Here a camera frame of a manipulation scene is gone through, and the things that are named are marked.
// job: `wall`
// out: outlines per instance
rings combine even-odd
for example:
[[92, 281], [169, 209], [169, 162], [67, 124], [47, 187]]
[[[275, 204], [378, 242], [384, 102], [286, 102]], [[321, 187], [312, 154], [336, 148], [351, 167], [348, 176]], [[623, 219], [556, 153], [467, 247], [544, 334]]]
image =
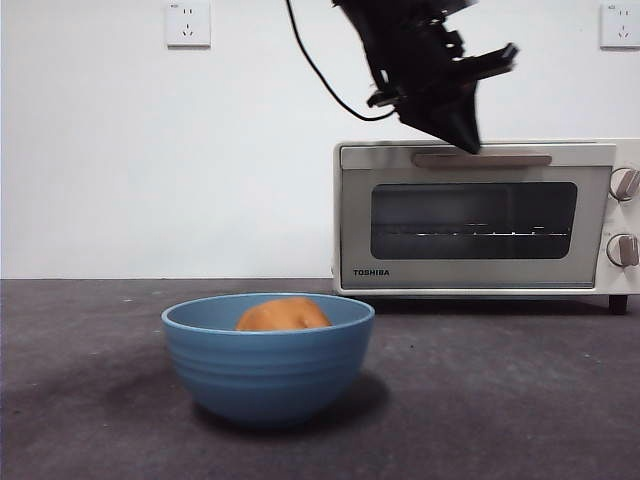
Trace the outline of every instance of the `wall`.
[[[342, 12], [294, 3], [321, 69], [369, 113]], [[469, 54], [522, 50], [479, 90], [486, 139], [640, 136], [640, 54], [599, 50], [598, 5], [483, 0], [451, 17]], [[426, 136], [334, 104], [283, 1], [215, 1], [213, 48], [195, 51], [164, 47], [164, 6], [3, 2], [4, 277], [329, 276], [333, 146]]]

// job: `blue bowl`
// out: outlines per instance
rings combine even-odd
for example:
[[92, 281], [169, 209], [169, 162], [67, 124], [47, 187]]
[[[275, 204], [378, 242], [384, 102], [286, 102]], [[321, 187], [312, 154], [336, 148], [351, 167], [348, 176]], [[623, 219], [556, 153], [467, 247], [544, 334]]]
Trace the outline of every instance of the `blue bowl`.
[[[286, 296], [315, 301], [333, 325], [234, 330], [246, 309]], [[175, 370], [198, 404], [235, 423], [281, 427], [310, 418], [351, 384], [374, 315], [370, 305], [343, 297], [251, 293], [181, 303], [162, 320]]]

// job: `wall socket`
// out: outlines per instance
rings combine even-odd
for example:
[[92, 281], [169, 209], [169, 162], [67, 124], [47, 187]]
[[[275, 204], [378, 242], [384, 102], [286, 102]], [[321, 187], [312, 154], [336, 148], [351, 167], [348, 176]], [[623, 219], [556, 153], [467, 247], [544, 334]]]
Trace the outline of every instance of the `wall socket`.
[[167, 5], [165, 37], [169, 47], [210, 47], [210, 4], [180, 2]]
[[640, 2], [605, 3], [600, 18], [602, 48], [640, 48]]

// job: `toaster oven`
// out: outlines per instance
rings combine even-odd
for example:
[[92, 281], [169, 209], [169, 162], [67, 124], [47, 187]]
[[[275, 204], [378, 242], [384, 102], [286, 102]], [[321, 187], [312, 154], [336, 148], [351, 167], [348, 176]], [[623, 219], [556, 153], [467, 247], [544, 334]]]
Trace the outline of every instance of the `toaster oven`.
[[640, 292], [640, 139], [335, 149], [334, 289], [345, 296]]

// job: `black cable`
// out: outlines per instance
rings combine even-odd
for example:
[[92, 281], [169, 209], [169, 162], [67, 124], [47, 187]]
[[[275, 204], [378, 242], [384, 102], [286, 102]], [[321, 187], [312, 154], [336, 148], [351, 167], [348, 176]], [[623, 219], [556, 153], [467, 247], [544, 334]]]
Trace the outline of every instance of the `black cable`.
[[291, 20], [291, 28], [293, 29], [293, 34], [296, 37], [296, 41], [298, 42], [298, 46], [300, 47], [300, 50], [302, 51], [302, 54], [304, 55], [304, 58], [307, 59], [307, 62], [309, 62], [309, 65], [311, 65], [311, 68], [313, 68], [313, 71], [316, 72], [316, 75], [318, 75], [318, 77], [322, 81], [323, 85], [329, 91], [329, 93], [335, 99], [335, 101], [338, 102], [340, 104], [340, 106], [342, 108], [344, 108], [347, 112], [349, 112], [351, 115], [353, 115], [354, 117], [359, 118], [360, 120], [364, 120], [365, 122], [375, 122], [375, 121], [378, 121], [378, 120], [383, 120], [383, 119], [388, 118], [391, 115], [393, 115], [395, 110], [391, 110], [389, 113], [385, 113], [384, 115], [380, 115], [379, 117], [365, 117], [364, 115], [360, 115], [358, 112], [356, 112], [354, 109], [352, 109], [349, 105], [344, 103], [340, 99], [340, 97], [338, 97], [336, 92], [334, 92], [333, 89], [331, 88], [331, 85], [329, 85], [329, 82], [327, 82], [327, 80], [324, 78], [322, 73], [320, 73], [320, 70], [318, 69], [318, 67], [316, 67], [316, 64], [313, 63], [313, 60], [311, 60], [311, 57], [307, 53], [307, 50], [304, 48], [304, 45], [302, 44], [302, 40], [300, 39], [300, 34], [298, 33], [298, 27], [296, 26], [296, 19], [295, 19], [295, 16], [293, 15], [293, 9], [291, 8], [291, 1], [290, 0], [285, 0], [285, 1], [287, 3], [287, 10], [289, 11], [289, 19]]

